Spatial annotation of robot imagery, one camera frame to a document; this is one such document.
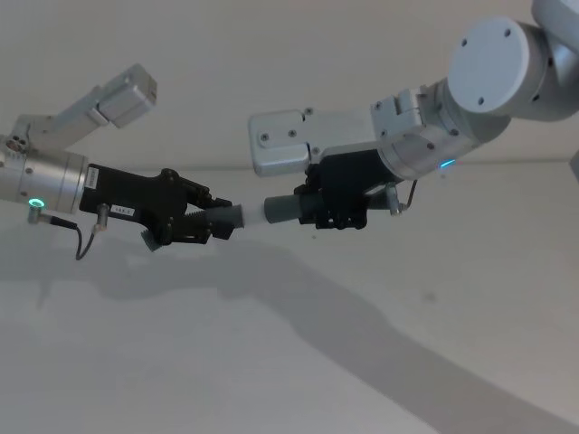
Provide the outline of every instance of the cable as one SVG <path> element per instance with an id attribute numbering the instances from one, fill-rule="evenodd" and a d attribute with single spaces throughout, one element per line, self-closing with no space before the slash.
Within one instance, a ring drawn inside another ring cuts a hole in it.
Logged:
<path id="1" fill-rule="evenodd" d="M 413 182 L 413 186 L 410 189 L 410 195 L 408 196 L 408 203 L 406 204 L 406 209 L 410 208 L 410 205 L 413 204 L 414 192 L 416 192 L 416 185 L 417 184 L 418 184 L 418 180 L 415 179 Z"/>
<path id="2" fill-rule="evenodd" d="M 82 260 L 90 250 L 90 246 L 92 246 L 92 242 L 94 241 L 94 232 L 90 234 L 89 242 L 85 246 L 84 250 L 82 250 L 82 231 L 77 226 L 76 233 L 79 235 L 79 245 L 76 248 L 76 260 Z"/>
<path id="3" fill-rule="evenodd" d="M 79 245 L 76 248 L 76 260 L 82 260 L 90 250 L 90 246 L 92 246 L 92 242 L 94 241 L 95 232 L 93 231 L 90 235 L 89 242 L 85 246 L 84 250 L 82 249 L 82 232 L 79 229 L 79 225 L 75 222 L 69 222 L 68 220 L 61 219 L 60 217 L 56 217 L 54 215 L 47 215 L 49 218 L 48 223 L 52 226 L 58 226 L 64 229 L 71 229 L 76 231 L 79 235 Z"/>

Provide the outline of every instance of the green led light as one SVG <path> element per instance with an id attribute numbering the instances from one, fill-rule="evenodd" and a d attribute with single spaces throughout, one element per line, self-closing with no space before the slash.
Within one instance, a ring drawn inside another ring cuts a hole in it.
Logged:
<path id="1" fill-rule="evenodd" d="M 28 204 L 34 208 L 44 208 L 44 206 L 45 206 L 44 201 L 42 199 L 36 199 L 36 198 L 28 201 Z"/>

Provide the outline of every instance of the small label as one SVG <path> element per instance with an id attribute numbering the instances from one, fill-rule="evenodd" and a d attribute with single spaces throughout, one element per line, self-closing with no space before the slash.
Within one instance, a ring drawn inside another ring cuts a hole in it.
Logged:
<path id="1" fill-rule="evenodd" d="M 135 210 L 132 208 L 127 208 L 126 206 L 112 205 L 110 211 L 115 214 L 126 215 L 128 217 L 133 217 L 135 215 Z"/>
<path id="2" fill-rule="evenodd" d="M 98 181 L 99 181 L 99 169 L 95 167 L 89 167 L 89 172 L 87 173 L 87 180 L 84 183 L 84 188 L 96 190 Z"/>

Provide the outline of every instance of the blue led light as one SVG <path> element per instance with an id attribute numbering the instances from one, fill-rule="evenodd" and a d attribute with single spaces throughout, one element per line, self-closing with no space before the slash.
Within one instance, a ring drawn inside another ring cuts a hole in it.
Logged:
<path id="1" fill-rule="evenodd" d="M 43 200 L 41 199 L 31 199 L 30 201 L 28 201 L 28 204 L 34 208 L 44 208 L 45 203 Z"/>
<path id="2" fill-rule="evenodd" d="M 448 167 L 449 165 L 453 165 L 454 163 L 456 163 L 456 160 L 445 161 L 444 163 L 441 164 L 441 169 L 443 169 L 444 167 Z"/>

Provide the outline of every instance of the white wall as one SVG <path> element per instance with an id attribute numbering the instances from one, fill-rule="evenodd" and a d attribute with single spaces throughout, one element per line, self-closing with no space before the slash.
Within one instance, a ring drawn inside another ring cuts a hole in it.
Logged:
<path id="1" fill-rule="evenodd" d="M 299 182 L 183 175 L 242 203 Z M 73 234 L 0 213 L 2 432 L 579 433 L 566 165 L 455 167 L 365 231 L 153 255 L 113 221 L 82 263 Z"/>
<path id="2" fill-rule="evenodd" d="M 158 105 L 73 150 L 104 165 L 251 166 L 247 119 L 351 109 L 446 77 L 478 20 L 532 22 L 530 0 L 2 0 L 0 133 L 53 114 L 134 62 Z M 514 122 L 469 159 L 567 159 L 573 122 Z"/>

